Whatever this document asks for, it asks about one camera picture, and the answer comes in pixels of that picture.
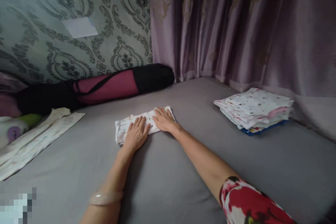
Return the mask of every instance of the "bracelet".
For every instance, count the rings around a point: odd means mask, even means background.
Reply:
[[[91,205],[109,205],[122,200],[124,192],[110,192],[105,194],[103,192],[95,192],[90,197]]]

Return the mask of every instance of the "rolled mat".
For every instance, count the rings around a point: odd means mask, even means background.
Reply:
[[[38,84],[14,94],[22,115],[50,114],[61,107],[71,111],[87,105],[164,89],[174,82],[169,66],[151,64],[83,80]]]

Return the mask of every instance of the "wall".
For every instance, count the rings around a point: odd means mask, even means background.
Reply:
[[[28,83],[90,78],[153,62],[149,0],[0,0],[0,70]],[[61,20],[89,16],[97,36]]]

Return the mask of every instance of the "black bag strap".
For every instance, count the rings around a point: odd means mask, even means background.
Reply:
[[[124,70],[122,71],[118,71],[118,72],[114,72],[114,73],[111,73],[109,76],[106,76],[106,78],[102,79],[100,82],[98,82],[93,88],[90,89],[89,92],[87,93],[82,93],[79,89],[79,85],[78,85],[78,82],[79,80],[76,80],[75,81],[75,85],[76,85],[76,88],[77,88],[77,96],[84,96],[84,95],[89,95],[95,91],[97,91],[98,89],[100,89],[106,82],[108,82],[112,77],[114,77],[115,75],[117,75],[118,73],[120,72],[123,72]]]

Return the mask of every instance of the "floral sleeve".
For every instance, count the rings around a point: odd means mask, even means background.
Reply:
[[[229,224],[296,223],[266,194],[237,177],[226,180],[219,199]]]

